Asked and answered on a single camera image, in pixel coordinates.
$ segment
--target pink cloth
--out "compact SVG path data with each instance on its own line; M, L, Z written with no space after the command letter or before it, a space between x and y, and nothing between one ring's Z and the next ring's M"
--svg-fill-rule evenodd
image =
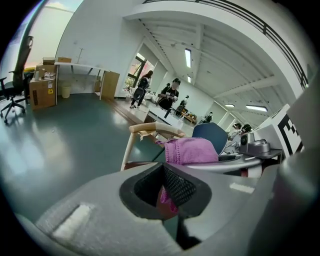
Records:
M209 140L204 138L171 139L164 143L164 148L165 161L171 164L203 164L216 163L219 161L219 156L214 146ZM178 212L178 208L169 198L164 188L161 192L160 201L163 204L170 204L171 212Z

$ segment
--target backpack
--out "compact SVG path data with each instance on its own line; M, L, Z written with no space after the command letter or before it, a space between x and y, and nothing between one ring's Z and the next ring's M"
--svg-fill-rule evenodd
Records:
M138 88L142 88L143 90L146 90L149 86L149 81L147 78L143 77L140 79Z

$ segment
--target office chair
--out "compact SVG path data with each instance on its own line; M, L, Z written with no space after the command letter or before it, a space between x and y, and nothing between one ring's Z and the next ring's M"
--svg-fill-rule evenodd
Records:
M22 92L28 87L28 81L27 79L24 79L24 69L25 64L27 62L29 53L31 51L33 45L33 36L28 36L25 41L22 41L21 47L19 49L18 59L15 65L14 71L10 71L9 73L13 73L13 80L10 82L4 83L4 80L7 77L1 78L1 90L3 93L3 96L7 99L7 101L10 99L10 103L6 105L0 113L0 117L3 118L4 115L2 112L7 109L7 112L4 117L4 123L7 125L8 120L7 116L12 109L12 107L18 107L22 109L22 113L24 114L26 112L25 107L20 105L19 102L27 100L27 95L25 94L24 98L14 100L14 98L17 95L21 95Z

